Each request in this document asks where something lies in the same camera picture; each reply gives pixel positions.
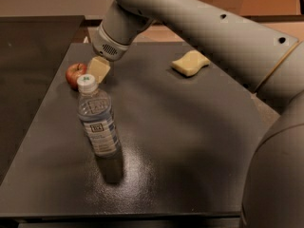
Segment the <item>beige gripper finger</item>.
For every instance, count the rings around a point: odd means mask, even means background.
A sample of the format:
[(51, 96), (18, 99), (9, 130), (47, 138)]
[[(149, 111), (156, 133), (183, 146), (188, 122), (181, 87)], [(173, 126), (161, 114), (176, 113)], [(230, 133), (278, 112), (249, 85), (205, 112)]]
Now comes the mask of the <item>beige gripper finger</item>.
[(110, 70), (110, 63), (101, 56), (93, 57), (88, 63), (87, 73), (95, 77), (100, 84)]

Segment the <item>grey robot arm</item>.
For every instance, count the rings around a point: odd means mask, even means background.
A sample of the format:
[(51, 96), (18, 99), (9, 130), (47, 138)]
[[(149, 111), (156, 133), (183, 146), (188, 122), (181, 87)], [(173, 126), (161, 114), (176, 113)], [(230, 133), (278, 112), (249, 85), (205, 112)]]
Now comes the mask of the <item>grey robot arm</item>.
[(275, 110), (252, 157), (240, 228), (304, 228), (304, 43), (199, 0), (113, 0), (92, 39), (117, 61), (153, 21)]

